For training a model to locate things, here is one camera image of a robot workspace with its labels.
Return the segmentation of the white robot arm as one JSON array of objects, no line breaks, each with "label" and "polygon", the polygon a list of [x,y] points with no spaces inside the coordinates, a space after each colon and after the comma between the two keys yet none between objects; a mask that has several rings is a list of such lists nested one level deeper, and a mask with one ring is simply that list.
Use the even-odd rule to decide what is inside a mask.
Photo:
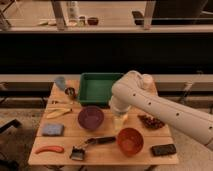
[{"label": "white robot arm", "polygon": [[111,92],[109,106],[114,114],[137,107],[213,151],[213,116],[159,97],[151,75],[129,71],[113,84]]}]

